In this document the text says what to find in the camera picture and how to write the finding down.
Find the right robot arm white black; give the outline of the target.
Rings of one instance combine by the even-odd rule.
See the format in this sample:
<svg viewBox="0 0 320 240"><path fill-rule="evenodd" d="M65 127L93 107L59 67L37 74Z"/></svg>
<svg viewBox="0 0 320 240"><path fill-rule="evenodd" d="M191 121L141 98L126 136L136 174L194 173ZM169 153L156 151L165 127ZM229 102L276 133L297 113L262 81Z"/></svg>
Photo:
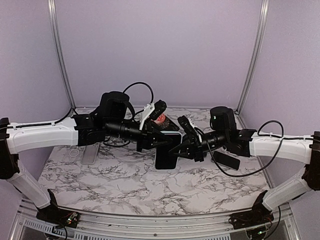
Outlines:
<svg viewBox="0 0 320 240"><path fill-rule="evenodd" d="M211 132L203 133L186 116L178 118L186 139L169 153L196 162L204 160L204 153L224 147L227 152L241 157L271 157L289 159L304 164L303 168L277 187L261 193L255 200L247 219L258 224L267 213L283 203L311 190L320 189L320 133L285 135L264 133L261 129L237 129L235 115L226 106L210 110Z"/></svg>

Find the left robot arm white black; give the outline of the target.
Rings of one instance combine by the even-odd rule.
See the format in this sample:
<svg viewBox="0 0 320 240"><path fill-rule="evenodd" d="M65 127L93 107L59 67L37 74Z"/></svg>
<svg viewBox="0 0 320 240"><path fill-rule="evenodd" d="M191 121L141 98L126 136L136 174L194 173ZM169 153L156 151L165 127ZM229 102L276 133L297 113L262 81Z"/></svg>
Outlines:
<svg viewBox="0 0 320 240"><path fill-rule="evenodd" d="M54 194L44 190L25 170L19 162L19 153L55 146L89 146L104 142L106 137L135 142L138 152L150 150L171 142L153 123L166 108L163 100L151 102L136 123L133 117L125 118L127 110L135 115L130 97L124 92L111 91L102 95L99 106L89 114L23 124L10 123L4 117L0 120L0 178L29 198L51 222L58 223L64 215Z"/></svg>

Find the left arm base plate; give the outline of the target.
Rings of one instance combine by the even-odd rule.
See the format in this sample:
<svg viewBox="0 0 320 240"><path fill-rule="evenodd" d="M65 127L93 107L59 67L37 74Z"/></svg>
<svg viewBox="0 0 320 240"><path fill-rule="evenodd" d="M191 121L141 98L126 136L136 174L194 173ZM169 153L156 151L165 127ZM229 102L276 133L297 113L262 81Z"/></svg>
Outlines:
<svg viewBox="0 0 320 240"><path fill-rule="evenodd" d="M65 227L76 228L79 223L80 213L65 209L39 209L36 214L38 220Z"/></svg>

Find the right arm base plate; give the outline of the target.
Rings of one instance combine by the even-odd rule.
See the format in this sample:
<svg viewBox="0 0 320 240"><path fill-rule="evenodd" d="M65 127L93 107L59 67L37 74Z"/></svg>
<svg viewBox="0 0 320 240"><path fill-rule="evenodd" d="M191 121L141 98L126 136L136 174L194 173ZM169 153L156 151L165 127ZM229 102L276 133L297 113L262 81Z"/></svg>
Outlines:
<svg viewBox="0 0 320 240"><path fill-rule="evenodd" d="M274 216L271 212L264 214L261 212L248 210L231 214L228 222L233 226L234 230L238 230L265 223L271 223L273 220Z"/></svg>

